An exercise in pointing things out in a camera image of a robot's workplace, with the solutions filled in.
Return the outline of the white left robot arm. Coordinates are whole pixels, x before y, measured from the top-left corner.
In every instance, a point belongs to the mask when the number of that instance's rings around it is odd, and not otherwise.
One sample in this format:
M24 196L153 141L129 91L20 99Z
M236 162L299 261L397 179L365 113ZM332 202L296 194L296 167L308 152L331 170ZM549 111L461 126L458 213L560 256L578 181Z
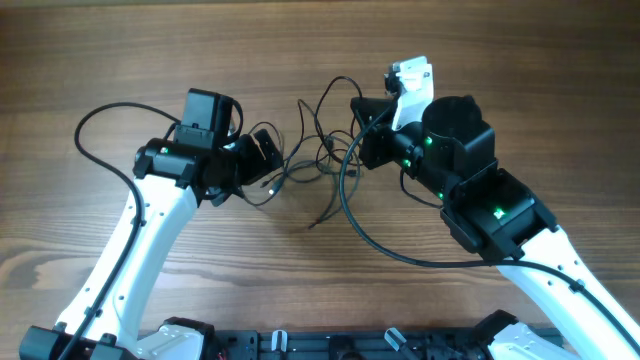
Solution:
M22 359L223 359L212 325L170 318L154 333L139 329L153 286L178 235L202 202L240 196L283 164L265 130L232 124L237 100L190 89L182 119L135 155L119 222L79 293L50 328L32 326Z

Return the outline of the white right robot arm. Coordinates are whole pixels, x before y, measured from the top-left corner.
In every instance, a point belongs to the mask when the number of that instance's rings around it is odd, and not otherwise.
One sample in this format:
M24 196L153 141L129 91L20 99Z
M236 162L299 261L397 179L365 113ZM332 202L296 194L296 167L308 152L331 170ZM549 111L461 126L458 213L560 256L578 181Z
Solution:
M442 202L440 216L462 248L465 268L495 267L522 290L572 346L535 338L496 313L479 330L494 359L636 359L639 326L579 257L553 213L498 164L495 133L470 96L419 102L404 125L398 99L352 99L361 131L348 149L368 169L389 162Z

